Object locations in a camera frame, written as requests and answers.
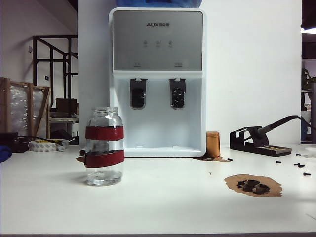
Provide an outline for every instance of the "wooden crate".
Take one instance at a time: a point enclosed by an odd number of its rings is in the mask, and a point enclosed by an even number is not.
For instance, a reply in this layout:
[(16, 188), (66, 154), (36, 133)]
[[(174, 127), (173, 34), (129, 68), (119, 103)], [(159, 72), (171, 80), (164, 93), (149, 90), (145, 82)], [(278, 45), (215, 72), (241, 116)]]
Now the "wooden crate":
[[(41, 96), (41, 94), (43, 94), (41, 101), (37, 98), (34, 100), (35, 95)], [(19, 135), (24, 133), (23, 135), (37, 136), (41, 123), (45, 122), (46, 138), (49, 138), (49, 94), (49, 87), (38, 87), (33, 86), (32, 83), (0, 78), (0, 132), (18, 132)], [(26, 104), (24, 116), (16, 115), (17, 111), (14, 107), (18, 103)], [(35, 103), (39, 105), (38, 113), (34, 111)], [(17, 128), (17, 121), (24, 123), (26, 128)]]

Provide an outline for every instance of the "black cable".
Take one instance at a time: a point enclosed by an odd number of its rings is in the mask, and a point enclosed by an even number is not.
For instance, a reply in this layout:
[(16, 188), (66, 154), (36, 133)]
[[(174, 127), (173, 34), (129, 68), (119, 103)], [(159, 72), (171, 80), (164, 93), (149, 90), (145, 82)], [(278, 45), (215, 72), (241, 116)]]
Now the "black cable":
[(41, 139), (41, 140), (44, 140), (46, 142), (52, 142), (52, 143), (56, 143), (58, 145), (61, 145), (60, 142), (55, 142), (55, 141), (52, 141), (52, 140), (48, 140), (48, 139), (45, 139), (45, 138), (41, 138), (41, 137), (36, 137), (36, 136), (18, 136), (18, 137), (29, 137), (29, 138), (37, 138), (37, 139)]
[(306, 123), (308, 127), (312, 128), (314, 131), (316, 131), (316, 128), (313, 127), (312, 125), (310, 125), (308, 122), (306, 122), (306, 120), (303, 117), (300, 117), (298, 115), (290, 115), (290, 116), (282, 118), (274, 123), (271, 123), (265, 127), (259, 128), (257, 130), (257, 134), (259, 135), (259, 138), (262, 138), (267, 132), (270, 132), (274, 128), (279, 127), (279, 126), (281, 126), (281, 125), (283, 125), (283, 124), (285, 124), (293, 119), (300, 119), (301, 121)]

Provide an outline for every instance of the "brown paper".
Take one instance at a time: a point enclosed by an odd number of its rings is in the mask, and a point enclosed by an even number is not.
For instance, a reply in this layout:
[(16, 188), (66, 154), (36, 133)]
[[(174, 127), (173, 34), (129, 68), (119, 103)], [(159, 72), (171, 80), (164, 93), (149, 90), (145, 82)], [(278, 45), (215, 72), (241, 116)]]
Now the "brown paper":
[[(242, 190), (242, 188), (239, 188), (237, 186), (239, 181), (244, 181), (244, 180), (249, 180), (249, 179), (257, 180), (261, 184), (267, 185), (270, 188), (269, 192), (266, 194), (255, 194), (252, 192), (245, 192)], [(250, 196), (253, 196), (256, 198), (258, 198), (258, 197), (281, 197), (282, 196), (281, 184), (279, 184), (278, 182), (276, 182), (275, 180), (273, 180), (270, 177), (256, 176), (256, 175), (249, 175), (249, 174), (237, 174), (237, 175), (227, 177), (224, 180), (226, 181), (227, 186), (230, 189), (236, 191), (237, 193), (247, 194), (247, 195), (250, 195)]]
[(198, 157), (198, 158), (194, 158), (194, 159), (198, 159), (201, 161), (230, 162), (229, 160), (223, 159), (223, 157), (221, 157), (221, 156), (214, 157), (214, 158)]

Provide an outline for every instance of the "aux logo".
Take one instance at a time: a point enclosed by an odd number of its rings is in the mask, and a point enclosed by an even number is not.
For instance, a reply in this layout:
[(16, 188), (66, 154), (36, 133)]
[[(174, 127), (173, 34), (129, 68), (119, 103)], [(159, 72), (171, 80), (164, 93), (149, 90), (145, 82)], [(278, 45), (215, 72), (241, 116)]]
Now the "aux logo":
[(158, 27), (165, 26), (165, 27), (168, 27), (169, 23), (148, 23), (147, 26), (158, 26)]

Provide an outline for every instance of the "clear glass jar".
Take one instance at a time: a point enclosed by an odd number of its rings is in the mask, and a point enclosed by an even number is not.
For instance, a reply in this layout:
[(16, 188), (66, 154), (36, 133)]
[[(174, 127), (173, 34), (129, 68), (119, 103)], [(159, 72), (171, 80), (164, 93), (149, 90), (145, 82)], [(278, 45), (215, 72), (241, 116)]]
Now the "clear glass jar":
[(106, 186), (123, 175), (123, 123), (117, 107), (96, 107), (87, 124), (85, 166), (87, 184)]

